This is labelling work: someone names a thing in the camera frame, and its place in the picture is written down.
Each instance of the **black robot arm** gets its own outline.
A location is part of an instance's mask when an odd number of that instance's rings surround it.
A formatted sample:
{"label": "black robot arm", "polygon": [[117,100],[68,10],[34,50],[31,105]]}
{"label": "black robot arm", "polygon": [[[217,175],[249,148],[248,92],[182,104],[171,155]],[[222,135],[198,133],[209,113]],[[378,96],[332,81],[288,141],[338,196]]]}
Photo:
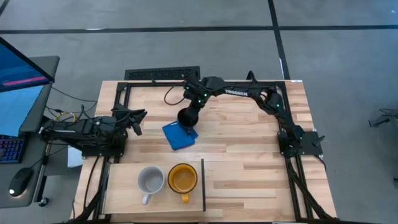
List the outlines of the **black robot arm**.
{"label": "black robot arm", "polygon": [[86,115],[87,119],[79,117],[75,122],[47,121],[40,134],[45,142],[61,140],[81,150],[82,156],[122,156],[128,137],[126,129],[132,128],[141,135],[139,125],[147,112],[129,110],[119,104],[112,112],[113,116],[90,118]]}
{"label": "black robot arm", "polygon": [[193,74],[185,75],[184,98],[191,100],[188,108],[181,110],[178,120],[188,127],[194,126],[198,121],[199,111],[206,105],[211,96],[222,94],[236,95],[252,98],[260,109],[269,115],[274,115],[281,129],[287,133],[289,143],[296,149],[301,148],[303,129],[295,125],[291,116],[286,113],[281,95],[274,85],[261,83],[240,83],[231,85],[219,77],[206,77],[197,80]]}

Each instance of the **computer monitor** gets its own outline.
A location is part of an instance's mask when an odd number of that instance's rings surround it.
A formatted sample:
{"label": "computer monitor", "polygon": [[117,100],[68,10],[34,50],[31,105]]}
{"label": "computer monitor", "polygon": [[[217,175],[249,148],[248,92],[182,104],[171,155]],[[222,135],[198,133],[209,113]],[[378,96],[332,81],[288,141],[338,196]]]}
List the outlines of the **computer monitor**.
{"label": "computer monitor", "polygon": [[50,82],[53,77],[0,37],[0,92]]}

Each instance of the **black cable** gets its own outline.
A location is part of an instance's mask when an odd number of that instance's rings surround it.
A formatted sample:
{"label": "black cable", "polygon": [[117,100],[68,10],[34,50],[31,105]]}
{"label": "black cable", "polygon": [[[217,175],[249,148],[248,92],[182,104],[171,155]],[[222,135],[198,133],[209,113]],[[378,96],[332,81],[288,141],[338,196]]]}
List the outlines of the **black cable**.
{"label": "black cable", "polygon": [[84,99],[80,99],[80,98],[71,96],[71,95],[69,95],[69,94],[66,94],[66,93],[64,93],[64,92],[62,92],[62,91],[60,91],[60,90],[54,88],[54,87],[51,87],[51,89],[53,89],[53,90],[55,90],[55,91],[57,91],[57,92],[59,92],[59,93],[61,93],[61,94],[64,94],[65,96],[69,96],[70,98],[73,98],[73,99],[75,99],[75,100],[80,100],[80,101],[85,101],[85,102],[97,102],[96,100],[84,100]]}
{"label": "black cable", "polygon": [[93,175],[95,165],[97,165],[97,162],[98,162],[98,159],[99,159],[99,158],[100,158],[100,157],[97,156],[97,158],[95,159],[94,165],[93,165],[93,167],[91,168],[91,171],[90,171],[90,175],[88,176],[88,182],[87,182],[87,187],[86,187],[85,199],[84,199],[84,202],[83,202],[83,209],[86,208],[87,193],[88,193],[88,188],[89,188],[89,186],[90,186],[91,176]]}
{"label": "black cable", "polygon": [[64,112],[63,110],[60,110],[60,109],[54,109],[54,108],[51,108],[51,107],[49,107],[49,106],[45,106],[48,110],[52,110],[52,111],[55,111],[55,112],[57,112],[57,113],[62,113],[62,112]]}
{"label": "black cable", "polygon": [[126,120],[128,117],[130,117],[130,113],[127,112],[127,115],[125,115],[123,118],[121,118],[119,120],[116,120],[115,122],[112,122],[112,123],[101,122],[101,123],[103,123],[103,124],[117,124],[119,122],[122,122],[122,121]]}
{"label": "black cable", "polygon": [[70,146],[69,144],[59,144],[59,143],[48,143],[47,144],[51,144],[52,146]]}
{"label": "black cable", "polygon": [[93,118],[88,116],[88,114],[86,113],[84,105],[81,105],[81,113],[83,113],[88,119],[93,121]]}
{"label": "black cable", "polygon": [[321,163],[323,164],[323,166],[325,167],[325,171],[326,171],[326,164],[325,161],[323,161],[323,159],[320,157],[320,155],[313,155],[315,156],[315,158],[317,158],[319,161],[321,161]]}
{"label": "black cable", "polygon": [[398,118],[398,114],[397,115],[383,114],[382,116],[388,116],[388,117],[391,117],[391,118]]}
{"label": "black cable", "polygon": [[93,104],[93,106],[91,106],[91,108],[89,108],[88,110],[86,110],[86,112],[92,110],[92,109],[95,107],[95,105],[97,105],[97,103],[98,103],[98,101],[96,101],[96,102]]}
{"label": "black cable", "polygon": [[72,201],[72,211],[73,211],[73,219],[76,218],[76,213],[75,213],[75,199]]}
{"label": "black cable", "polygon": [[47,111],[49,111],[50,112],[50,114],[52,115],[52,116],[54,116],[54,118],[56,118],[57,117],[57,115],[55,115],[51,110],[50,110],[50,108],[47,108]]}
{"label": "black cable", "polygon": [[83,115],[84,110],[85,110],[85,106],[81,105],[81,112],[80,112],[79,116],[76,118],[76,121],[72,122],[72,124],[66,125],[65,127],[67,128],[67,127],[70,127],[70,126],[76,124],[80,120],[81,116]]}
{"label": "black cable", "polygon": [[262,97],[264,97],[264,100],[266,100],[267,99],[267,96],[266,95],[264,95],[264,94],[260,94]]}
{"label": "black cable", "polygon": [[385,112],[386,110],[388,110],[388,111],[394,111],[394,109],[388,109],[388,108],[381,108],[381,109],[379,109],[379,111],[381,111],[381,112],[383,112],[383,113],[388,113],[388,112]]}
{"label": "black cable", "polygon": [[169,106],[175,106],[175,105],[177,105],[177,104],[180,104],[180,103],[185,99],[184,97],[182,97],[182,99],[181,99],[180,101],[176,102],[176,103],[169,103],[169,102],[167,102],[166,97],[167,97],[167,95],[170,93],[170,91],[172,91],[172,89],[173,89],[174,87],[175,87],[175,84],[174,84],[169,90],[167,90],[167,92],[166,92],[166,94],[164,95],[164,98],[163,98],[164,102],[165,102],[167,105],[169,105]]}
{"label": "black cable", "polygon": [[73,118],[73,116],[69,116],[69,117],[67,117],[67,118],[65,118],[65,119],[60,120],[59,122],[67,121],[67,120],[69,120],[70,118]]}
{"label": "black cable", "polygon": [[[52,156],[60,151],[62,151],[62,149],[66,149],[68,146],[62,147],[61,149],[59,149],[58,151],[56,151],[55,153],[51,153],[48,156]],[[30,168],[32,168],[34,165],[36,165],[36,163],[40,162],[41,160],[43,160],[44,156],[42,156],[38,161],[36,161],[35,163],[33,163],[33,165],[30,166]]]}

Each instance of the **coffee cup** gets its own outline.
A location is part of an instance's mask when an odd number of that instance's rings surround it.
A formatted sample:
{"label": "coffee cup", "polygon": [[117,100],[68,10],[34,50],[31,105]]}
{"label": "coffee cup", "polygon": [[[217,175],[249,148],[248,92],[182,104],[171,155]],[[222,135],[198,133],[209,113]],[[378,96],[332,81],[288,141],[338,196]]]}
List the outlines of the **coffee cup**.
{"label": "coffee cup", "polygon": [[160,192],[164,186],[165,175],[156,166],[145,167],[138,175],[138,187],[144,193],[142,204],[147,205],[152,195]]}
{"label": "coffee cup", "polygon": [[169,172],[168,183],[170,188],[182,194],[182,202],[189,202],[188,193],[192,191],[198,182],[198,174],[190,164],[177,164]]}

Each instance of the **yellow mug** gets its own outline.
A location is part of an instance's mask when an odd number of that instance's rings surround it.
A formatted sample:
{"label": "yellow mug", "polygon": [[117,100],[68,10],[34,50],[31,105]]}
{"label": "yellow mug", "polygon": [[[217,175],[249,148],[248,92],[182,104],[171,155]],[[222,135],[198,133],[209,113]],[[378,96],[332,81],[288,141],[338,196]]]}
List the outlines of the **yellow mug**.
{"label": "yellow mug", "polygon": [[170,170],[167,182],[175,193],[182,194],[182,202],[188,203],[188,193],[197,185],[198,174],[190,164],[177,164]]}

